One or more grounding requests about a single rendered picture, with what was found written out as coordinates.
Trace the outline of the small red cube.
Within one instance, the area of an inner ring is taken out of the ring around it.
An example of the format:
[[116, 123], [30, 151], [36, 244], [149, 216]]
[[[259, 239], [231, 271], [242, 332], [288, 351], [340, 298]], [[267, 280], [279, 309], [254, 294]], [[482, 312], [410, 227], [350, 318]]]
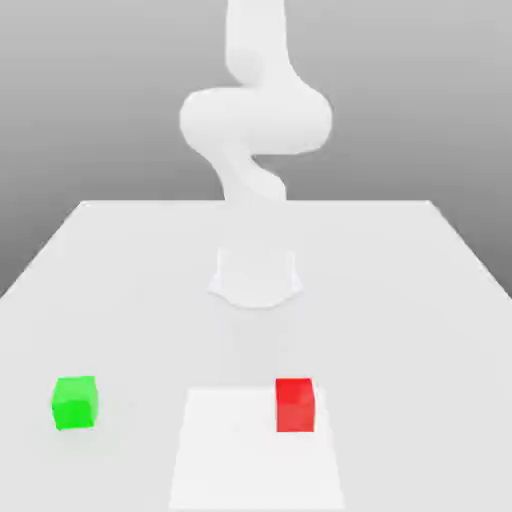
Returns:
[[311, 378], [277, 378], [275, 399], [278, 432], [314, 431], [316, 398]]

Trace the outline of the small green cube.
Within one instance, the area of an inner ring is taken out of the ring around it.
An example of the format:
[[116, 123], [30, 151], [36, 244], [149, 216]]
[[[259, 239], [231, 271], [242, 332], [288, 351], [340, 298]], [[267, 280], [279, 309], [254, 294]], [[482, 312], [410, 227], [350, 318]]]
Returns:
[[98, 416], [98, 389], [94, 376], [59, 377], [51, 401], [57, 430], [95, 426]]

